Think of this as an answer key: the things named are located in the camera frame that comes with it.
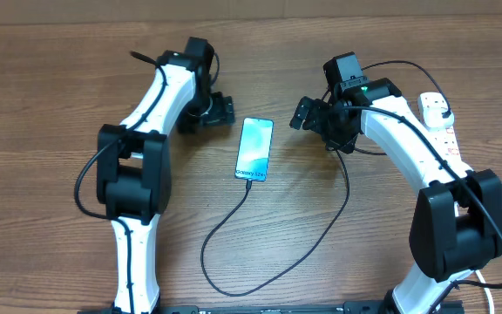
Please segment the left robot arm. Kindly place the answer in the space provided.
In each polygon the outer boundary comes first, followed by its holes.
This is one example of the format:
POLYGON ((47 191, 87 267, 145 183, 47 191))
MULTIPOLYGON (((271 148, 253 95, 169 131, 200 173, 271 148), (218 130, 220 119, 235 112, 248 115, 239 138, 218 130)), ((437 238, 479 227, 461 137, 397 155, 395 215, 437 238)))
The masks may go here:
POLYGON ((212 90, 219 64, 206 39, 190 37, 182 52, 149 59, 154 79, 137 107, 118 125, 98 132, 96 194, 113 227, 118 288, 111 313, 156 313, 156 238, 172 191, 170 134, 234 123, 231 97, 212 90))

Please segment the smartphone with light blue screen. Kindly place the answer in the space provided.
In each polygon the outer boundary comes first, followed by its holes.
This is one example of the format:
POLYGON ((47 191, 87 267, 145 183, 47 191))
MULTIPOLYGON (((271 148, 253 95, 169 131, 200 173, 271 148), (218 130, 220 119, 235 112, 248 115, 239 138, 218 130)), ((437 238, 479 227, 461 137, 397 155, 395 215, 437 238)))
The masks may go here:
POLYGON ((243 120, 234 177, 265 181, 274 131, 274 121, 247 117, 243 120))

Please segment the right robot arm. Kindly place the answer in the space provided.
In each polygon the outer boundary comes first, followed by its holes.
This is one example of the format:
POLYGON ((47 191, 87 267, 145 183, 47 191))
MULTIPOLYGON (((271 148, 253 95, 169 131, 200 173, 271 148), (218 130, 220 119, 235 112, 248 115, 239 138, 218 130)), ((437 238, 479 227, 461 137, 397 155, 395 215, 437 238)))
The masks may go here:
POLYGON ((327 61, 330 96, 304 97, 290 121, 318 133, 328 150, 351 154, 363 134, 383 149, 417 196, 409 235, 414 264, 381 301, 346 302, 348 313, 461 313, 451 290, 502 256, 502 184, 447 153, 389 79, 370 80, 352 52, 327 61))

